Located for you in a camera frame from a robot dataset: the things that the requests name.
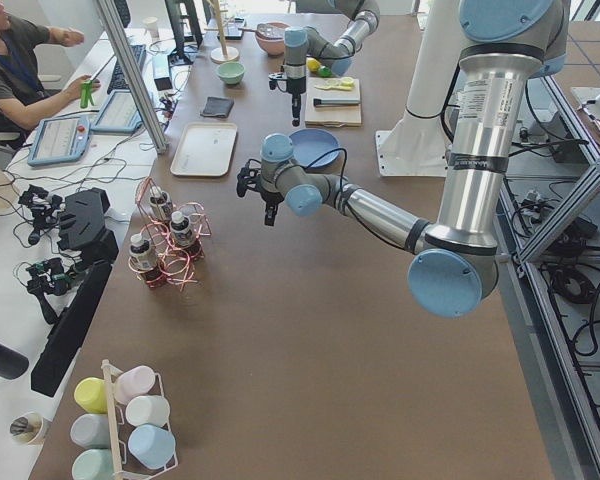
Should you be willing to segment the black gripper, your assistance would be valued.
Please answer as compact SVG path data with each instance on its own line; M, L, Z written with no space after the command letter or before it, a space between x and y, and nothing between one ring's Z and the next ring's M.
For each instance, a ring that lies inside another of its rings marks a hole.
M248 191L257 192L265 202L265 226L274 226L278 212L278 205L284 201L284 197L278 192L271 192L262 185L261 168L253 167L252 163L261 164L259 160L248 159L237 174L236 193L244 198Z
M292 125L298 127L300 125L302 94L306 92L306 71L292 70L290 72L277 72L268 75L269 88L275 90L279 83L286 85L286 92L291 96L291 111Z

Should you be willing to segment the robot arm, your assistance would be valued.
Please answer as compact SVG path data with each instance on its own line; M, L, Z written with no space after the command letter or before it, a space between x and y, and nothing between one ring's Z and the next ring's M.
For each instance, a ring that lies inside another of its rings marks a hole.
M429 14L403 119L377 143L379 153L425 150L458 74L465 83L435 222L349 182L313 174L291 139L267 136L258 168L244 167L237 192L260 194L272 225L286 204L308 216L328 205L372 235L411 253L408 284L429 312L472 312L498 281L492 222L506 176L527 82L559 71L566 56L566 1L438 1Z
M334 42L324 38L312 26L288 27L284 30L284 61L279 73L268 76L269 88L275 90L283 83L291 95L292 125L300 124L301 96L306 92L306 58L312 57L326 65L332 73L342 76L349 69L351 58L373 34L379 24L380 9L376 1L329 1L329 4L348 17L348 28Z

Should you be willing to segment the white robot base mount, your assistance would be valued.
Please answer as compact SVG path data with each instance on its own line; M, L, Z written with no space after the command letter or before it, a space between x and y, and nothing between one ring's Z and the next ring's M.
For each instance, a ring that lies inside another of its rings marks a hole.
M459 3L435 1L431 7L418 53L405 112L390 131L376 133L379 173L382 176L446 174L449 140L440 118L447 92L466 37L459 23Z

